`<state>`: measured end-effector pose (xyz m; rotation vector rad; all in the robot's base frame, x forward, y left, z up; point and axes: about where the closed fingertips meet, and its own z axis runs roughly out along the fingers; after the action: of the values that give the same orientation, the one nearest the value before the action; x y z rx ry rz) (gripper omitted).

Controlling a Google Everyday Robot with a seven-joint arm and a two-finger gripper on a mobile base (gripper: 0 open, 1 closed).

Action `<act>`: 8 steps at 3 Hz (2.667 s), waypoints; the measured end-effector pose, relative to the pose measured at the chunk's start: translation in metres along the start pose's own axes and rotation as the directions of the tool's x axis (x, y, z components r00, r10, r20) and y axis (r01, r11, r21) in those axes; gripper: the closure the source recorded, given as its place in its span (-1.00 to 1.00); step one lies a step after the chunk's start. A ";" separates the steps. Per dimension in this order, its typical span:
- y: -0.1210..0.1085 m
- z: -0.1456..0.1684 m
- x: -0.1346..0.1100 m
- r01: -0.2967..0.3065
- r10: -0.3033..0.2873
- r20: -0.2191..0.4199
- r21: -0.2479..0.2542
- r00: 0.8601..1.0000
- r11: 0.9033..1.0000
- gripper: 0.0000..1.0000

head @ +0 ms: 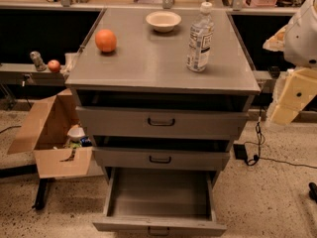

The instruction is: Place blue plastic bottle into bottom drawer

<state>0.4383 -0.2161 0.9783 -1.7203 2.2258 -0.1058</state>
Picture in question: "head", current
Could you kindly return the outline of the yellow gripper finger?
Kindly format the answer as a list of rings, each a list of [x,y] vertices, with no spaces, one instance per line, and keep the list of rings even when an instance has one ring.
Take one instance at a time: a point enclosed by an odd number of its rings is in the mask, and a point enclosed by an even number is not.
[[[273,36],[264,42],[263,48],[271,52],[283,52],[285,30],[285,26],[280,28]]]
[[[317,69],[297,66],[276,80],[266,122],[285,126],[317,95]]]

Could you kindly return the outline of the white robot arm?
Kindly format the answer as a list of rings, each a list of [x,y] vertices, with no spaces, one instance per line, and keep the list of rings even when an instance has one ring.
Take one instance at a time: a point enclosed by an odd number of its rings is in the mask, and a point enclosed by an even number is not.
[[[263,48],[283,52],[284,59],[294,65],[276,80],[266,113],[269,125],[285,126],[317,96],[317,0],[305,0]]]

